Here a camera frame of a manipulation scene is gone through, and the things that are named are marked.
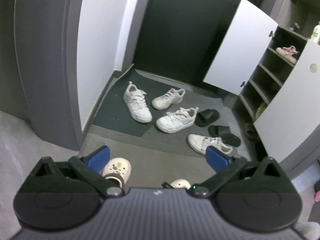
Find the cream clog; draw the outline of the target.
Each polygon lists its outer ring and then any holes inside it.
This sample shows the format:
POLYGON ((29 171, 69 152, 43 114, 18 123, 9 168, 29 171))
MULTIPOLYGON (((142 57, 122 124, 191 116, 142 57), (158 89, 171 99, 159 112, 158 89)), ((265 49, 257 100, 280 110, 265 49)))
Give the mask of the cream clog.
POLYGON ((191 184, 189 181, 185 179, 177 179, 169 184, 171 187, 176 189, 189 189, 191 187, 191 184))
POLYGON ((124 158, 113 158, 103 168, 102 176, 123 188, 131 176, 131 163, 124 158))

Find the grey striped floor mat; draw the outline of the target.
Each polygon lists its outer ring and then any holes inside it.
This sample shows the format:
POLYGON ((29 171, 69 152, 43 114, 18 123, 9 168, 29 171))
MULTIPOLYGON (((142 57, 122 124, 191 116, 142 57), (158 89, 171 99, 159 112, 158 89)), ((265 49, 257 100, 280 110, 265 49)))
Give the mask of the grey striped floor mat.
POLYGON ((191 126, 180 132, 168 134, 156 125, 142 137, 119 132, 88 133, 80 154, 87 156, 106 145, 111 157, 127 159, 132 166, 126 187, 161 187, 164 181, 186 179, 191 184, 200 183, 215 174, 205 157, 196 153, 187 143, 191 133, 205 135, 206 130, 191 126))

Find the black slide sandal front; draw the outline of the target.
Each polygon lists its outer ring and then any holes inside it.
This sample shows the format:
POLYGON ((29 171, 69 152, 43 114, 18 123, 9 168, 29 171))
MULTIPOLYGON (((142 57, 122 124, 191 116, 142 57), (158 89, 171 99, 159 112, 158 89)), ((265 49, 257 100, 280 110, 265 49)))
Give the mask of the black slide sandal front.
POLYGON ((240 138, 234 135, 228 126, 210 125, 208 127, 208 133, 211 137, 221 137, 224 144, 234 147, 241 145, 240 138))

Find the black slide sandal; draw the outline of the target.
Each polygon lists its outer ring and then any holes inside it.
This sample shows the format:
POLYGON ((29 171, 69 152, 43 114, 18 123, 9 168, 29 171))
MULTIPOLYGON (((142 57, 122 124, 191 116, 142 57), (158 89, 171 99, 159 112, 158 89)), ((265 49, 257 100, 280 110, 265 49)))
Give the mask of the black slide sandal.
POLYGON ((207 127, 217 121, 220 113, 215 109, 206 109, 197 113, 195 124, 199 127, 207 127))
POLYGON ((211 137, 221 137, 224 144, 234 147, 241 145, 240 138, 234 135, 228 126, 210 125, 208 127, 208 133, 211 137))

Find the dark shoe under cabinet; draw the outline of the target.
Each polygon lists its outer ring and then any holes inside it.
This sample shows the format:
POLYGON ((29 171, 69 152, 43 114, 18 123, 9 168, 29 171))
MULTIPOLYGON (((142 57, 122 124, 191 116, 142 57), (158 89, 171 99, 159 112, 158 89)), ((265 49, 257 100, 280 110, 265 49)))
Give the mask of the dark shoe under cabinet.
POLYGON ((257 134, 255 127, 251 123, 244 123, 244 133, 249 140, 259 139, 259 135, 257 134))

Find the black slide sandal back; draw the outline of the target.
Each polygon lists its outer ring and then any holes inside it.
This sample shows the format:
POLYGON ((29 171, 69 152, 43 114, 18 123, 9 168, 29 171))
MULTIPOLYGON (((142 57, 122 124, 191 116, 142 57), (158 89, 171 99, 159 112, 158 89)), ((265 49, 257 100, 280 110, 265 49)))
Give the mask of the black slide sandal back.
POLYGON ((217 121, 220 113, 215 109, 206 109, 197 113, 195 124, 199 127, 207 127, 217 121))

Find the dark green floor mat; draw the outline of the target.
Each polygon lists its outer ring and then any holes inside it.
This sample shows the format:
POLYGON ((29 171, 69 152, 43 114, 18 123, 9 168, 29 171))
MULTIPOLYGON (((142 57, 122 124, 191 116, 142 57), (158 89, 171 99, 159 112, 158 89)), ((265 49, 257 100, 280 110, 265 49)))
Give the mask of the dark green floor mat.
POLYGON ((165 83, 143 77, 135 69, 130 69, 111 87, 104 97, 99 111, 89 128, 89 132, 95 134, 119 132, 142 137, 155 125, 156 120, 165 114, 165 110, 159 111, 152 107, 152 100, 165 94, 170 88, 165 83), (134 120, 123 100, 123 94, 130 81, 137 88, 146 92, 146 104, 152 114, 152 121, 147 124, 134 120))

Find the yellow-green shoe on shelf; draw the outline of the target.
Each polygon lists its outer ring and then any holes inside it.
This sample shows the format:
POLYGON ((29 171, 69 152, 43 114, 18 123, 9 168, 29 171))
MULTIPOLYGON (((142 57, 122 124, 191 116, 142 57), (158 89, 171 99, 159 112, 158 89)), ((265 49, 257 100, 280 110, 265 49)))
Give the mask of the yellow-green shoe on shelf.
POLYGON ((262 113, 263 113, 263 111, 266 109, 266 107, 267 107, 267 103, 266 103, 266 102, 263 102, 263 103, 258 107, 258 109, 257 109, 257 111, 256 111, 256 113, 255 113, 255 119, 258 119, 258 118, 262 115, 262 113))

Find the right white cabinet door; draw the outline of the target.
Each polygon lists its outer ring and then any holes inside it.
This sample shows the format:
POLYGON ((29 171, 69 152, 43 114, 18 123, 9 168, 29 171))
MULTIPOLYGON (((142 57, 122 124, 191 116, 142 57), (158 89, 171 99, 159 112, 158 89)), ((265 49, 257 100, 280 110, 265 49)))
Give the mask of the right white cabinet door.
POLYGON ((255 121, 264 148, 277 162, 319 125, 319 45, 308 41, 291 74, 255 121))

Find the white cabinet door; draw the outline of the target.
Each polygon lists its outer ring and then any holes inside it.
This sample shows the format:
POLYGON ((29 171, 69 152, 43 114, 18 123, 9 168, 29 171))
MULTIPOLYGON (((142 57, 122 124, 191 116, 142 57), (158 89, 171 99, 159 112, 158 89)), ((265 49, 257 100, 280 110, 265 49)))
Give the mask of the white cabinet door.
POLYGON ((270 44, 278 24, 241 0, 204 82, 239 95, 270 44))
POLYGON ((308 41, 291 74, 255 121, 264 148, 277 162, 319 125, 319 45, 308 41))

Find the pink white sneaker on shelf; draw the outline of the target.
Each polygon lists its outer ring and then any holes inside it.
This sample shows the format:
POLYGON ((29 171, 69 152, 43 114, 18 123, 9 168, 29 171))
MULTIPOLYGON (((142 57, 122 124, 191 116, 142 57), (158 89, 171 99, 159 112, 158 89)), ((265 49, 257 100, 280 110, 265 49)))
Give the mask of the pink white sneaker on shelf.
POLYGON ((295 46, 278 47, 276 52, 282 57, 286 58, 292 64, 296 64, 298 61, 299 52, 296 50, 295 46))

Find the grey shoe cabinet shelves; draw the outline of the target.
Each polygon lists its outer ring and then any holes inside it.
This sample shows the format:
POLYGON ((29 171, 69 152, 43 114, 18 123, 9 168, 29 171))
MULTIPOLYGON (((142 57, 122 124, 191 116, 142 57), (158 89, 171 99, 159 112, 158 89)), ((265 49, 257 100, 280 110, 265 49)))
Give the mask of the grey shoe cabinet shelves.
POLYGON ((246 82, 239 98, 236 100, 235 111, 244 122, 256 121, 255 113, 258 107, 266 102, 269 106, 283 87, 296 64, 276 52, 278 47, 295 46, 301 54, 308 38, 279 26, 253 74, 246 82))

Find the left white cabinet door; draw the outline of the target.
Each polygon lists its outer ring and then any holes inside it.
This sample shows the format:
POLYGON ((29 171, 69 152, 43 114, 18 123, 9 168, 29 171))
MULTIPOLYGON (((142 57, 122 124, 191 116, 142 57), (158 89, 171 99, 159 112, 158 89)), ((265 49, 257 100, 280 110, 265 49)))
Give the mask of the left white cabinet door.
POLYGON ((270 44, 278 24, 241 0, 204 82, 239 95, 270 44))

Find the dark entrance door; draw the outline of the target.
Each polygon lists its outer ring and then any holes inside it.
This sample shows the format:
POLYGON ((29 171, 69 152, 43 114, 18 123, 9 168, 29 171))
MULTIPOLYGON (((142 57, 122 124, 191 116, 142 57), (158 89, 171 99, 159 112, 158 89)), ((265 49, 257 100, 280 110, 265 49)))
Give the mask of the dark entrance door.
POLYGON ((133 59, 135 68, 208 88, 204 76, 239 3, 149 0, 133 59))

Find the white green bottle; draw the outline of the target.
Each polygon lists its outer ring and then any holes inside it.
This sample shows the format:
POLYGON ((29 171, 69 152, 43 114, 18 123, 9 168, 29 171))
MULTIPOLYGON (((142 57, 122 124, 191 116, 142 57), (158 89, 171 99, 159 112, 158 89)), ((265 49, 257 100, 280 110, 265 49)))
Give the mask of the white green bottle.
POLYGON ((314 27, 312 34, 310 36, 310 40, 312 42, 315 42, 316 44, 319 44, 320 40, 320 22, 314 27))

